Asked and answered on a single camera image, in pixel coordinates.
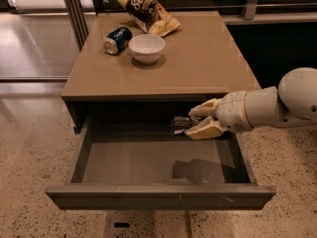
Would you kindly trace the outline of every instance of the can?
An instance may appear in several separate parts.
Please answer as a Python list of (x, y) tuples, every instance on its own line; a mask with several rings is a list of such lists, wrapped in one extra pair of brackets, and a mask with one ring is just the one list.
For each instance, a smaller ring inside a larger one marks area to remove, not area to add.
[(131, 31), (126, 27), (120, 27), (103, 39), (103, 48), (106, 53), (115, 55), (128, 45), (131, 38)]

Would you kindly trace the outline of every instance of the dark wall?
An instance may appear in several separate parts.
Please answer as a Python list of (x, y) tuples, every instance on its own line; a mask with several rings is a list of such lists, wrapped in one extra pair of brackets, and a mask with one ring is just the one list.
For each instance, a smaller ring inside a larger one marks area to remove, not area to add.
[(295, 68), (317, 68), (317, 23), (228, 26), (262, 88)]
[(7, 0), (0, 0), (0, 12), (8, 12), (10, 6)]

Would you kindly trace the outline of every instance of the floor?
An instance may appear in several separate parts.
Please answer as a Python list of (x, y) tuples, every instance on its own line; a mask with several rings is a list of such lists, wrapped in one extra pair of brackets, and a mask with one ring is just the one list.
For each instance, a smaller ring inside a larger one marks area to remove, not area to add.
[[(0, 14), (0, 76), (69, 75), (78, 54), (66, 16)], [(261, 211), (59, 210), (44, 191), (63, 184), (78, 140), (63, 87), (0, 84), (1, 238), (317, 237), (317, 131), (310, 130), (243, 134), (259, 185), (277, 189)]]

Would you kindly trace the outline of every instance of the drawer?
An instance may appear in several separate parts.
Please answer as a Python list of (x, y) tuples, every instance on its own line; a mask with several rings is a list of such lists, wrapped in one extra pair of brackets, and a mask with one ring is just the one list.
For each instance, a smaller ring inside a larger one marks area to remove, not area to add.
[(262, 209), (275, 188), (257, 185), (241, 135), (173, 135), (194, 104), (90, 104), (66, 183), (47, 196), (66, 210)]

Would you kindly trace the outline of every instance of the metal frame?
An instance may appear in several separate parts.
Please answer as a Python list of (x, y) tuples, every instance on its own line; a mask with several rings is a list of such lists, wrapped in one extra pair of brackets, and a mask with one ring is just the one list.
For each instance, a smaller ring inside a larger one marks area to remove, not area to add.
[(239, 15), (223, 15), (222, 19), (226, 25), (304, 23), (317, 22), (317, 12), (256, 14), (249, 20), (246, 20)]
[(72, 28), (76, 35), (77, 43), (79, 49), (81, 50), (87, 37), (88, 37), (88, 27), (82, 12), (82, 6), (80, 0), (64, 0)]
[(242, 13), (245, 20), (251, 20), (255, 17), (258, 1), (259, 0), (247, 0), (246, 7)]
[(14, 77), (14, 76), (1, 76), (0, 83), (59, 83), (67, 82), (68, 76), (36, 76), (36, 77)]

